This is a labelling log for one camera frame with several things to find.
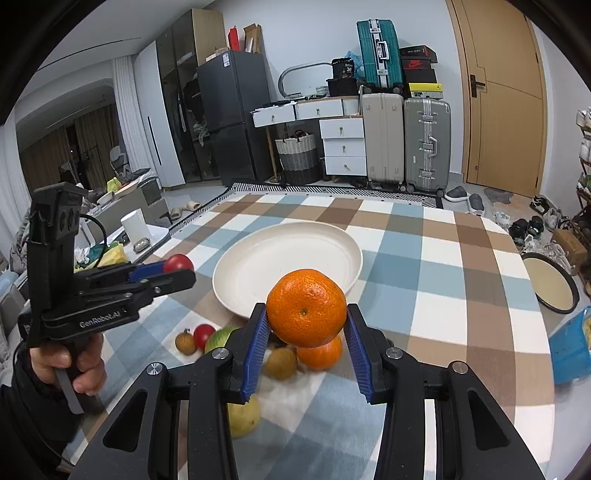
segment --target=slipper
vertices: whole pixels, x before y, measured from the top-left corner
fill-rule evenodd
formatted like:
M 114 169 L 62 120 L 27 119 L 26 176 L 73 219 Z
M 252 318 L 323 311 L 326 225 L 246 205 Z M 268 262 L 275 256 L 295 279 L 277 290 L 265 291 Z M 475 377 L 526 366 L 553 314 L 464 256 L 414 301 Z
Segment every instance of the slipper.
M 468 198 L 468 209 L 474 215 L 484 215 L 484 203 L 482 203 L 482 197 L 477 193 L 473 193 Z
M 444 195 L 444 198 L 448 202 L 463 202 L 468 199 L 468 193 L 462 186 L 458 186 L 453 190 L 450 190 Z
M 200 206 L 201 204 L 199 202 L 189 202 L 183 207 L 183 210 L 186 210 L 188 212 L 196 212 L 197 210 L 199 210 Z
M 178 220 L 183 215 L 183 209 L 181 207 L 175 207 L 170 211 L 170 218 L 172 220 Z

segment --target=beige suitcase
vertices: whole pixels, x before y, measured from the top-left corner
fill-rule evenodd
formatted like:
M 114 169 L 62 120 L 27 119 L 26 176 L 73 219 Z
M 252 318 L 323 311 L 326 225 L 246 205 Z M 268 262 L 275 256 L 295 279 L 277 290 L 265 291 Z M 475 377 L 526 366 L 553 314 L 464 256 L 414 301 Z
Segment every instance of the beige suitcase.
M 368 179 L 404 181 L 404 99 L 390 93 L 362 96 Z

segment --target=yellow box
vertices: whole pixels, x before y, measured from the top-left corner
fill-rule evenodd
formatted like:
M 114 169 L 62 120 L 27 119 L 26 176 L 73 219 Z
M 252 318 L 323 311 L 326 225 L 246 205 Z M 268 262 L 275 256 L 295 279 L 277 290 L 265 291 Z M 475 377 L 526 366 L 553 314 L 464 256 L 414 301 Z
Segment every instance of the yellow box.
M 408 87 L 411 92 L 442 92 L 443 85 L 441 83 L 409 83 Z

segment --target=curtain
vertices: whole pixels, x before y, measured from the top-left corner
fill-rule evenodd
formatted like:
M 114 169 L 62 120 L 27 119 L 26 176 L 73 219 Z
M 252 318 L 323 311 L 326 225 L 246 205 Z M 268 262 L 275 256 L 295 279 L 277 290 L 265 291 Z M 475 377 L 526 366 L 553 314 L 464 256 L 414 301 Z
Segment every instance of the curtain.
M 115 176 L 111 166 L 111 149 L 119 144 L 115 105 L 107 105 L 74 120 L 82 161 L 91 189 L 106 188 Z
M 112 59 L 111 66 L 113 68 L 113 88 L 115 90 L 115 101 L 117 102 L 117 113 L 131 170 L 151 168 L 156 173 L 154 159 L 150 153 L 150 147 L 142 124 L 141 112 L 139 111 L 131 57 Z
M 59 167 L 69 161 L 66 127 L 60 127 L 21 152 L 22 172 L 29 192 L 60 181 Z
M 21 225 L 31 197 L 18 154 L 14 110 L 0 127 L 0 251 L 9 258 L 12 239 Z

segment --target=tangerine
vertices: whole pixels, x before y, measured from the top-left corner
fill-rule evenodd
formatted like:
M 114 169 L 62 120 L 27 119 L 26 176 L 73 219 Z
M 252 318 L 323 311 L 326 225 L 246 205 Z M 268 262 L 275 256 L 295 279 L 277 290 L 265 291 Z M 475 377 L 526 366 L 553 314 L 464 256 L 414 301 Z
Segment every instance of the tangerine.
M 347 319 L 339 286 L 317 270 L 285 275 L 267 297 L 267 319 L 275 334 L 295 347 L 315 348 L 334 339 Z
M 336 365 L 343 353 L 343 342 L 336 336 L 330 343 L 316 348 L 297 348 L 297 358 L 312 370 L 328 370 Z

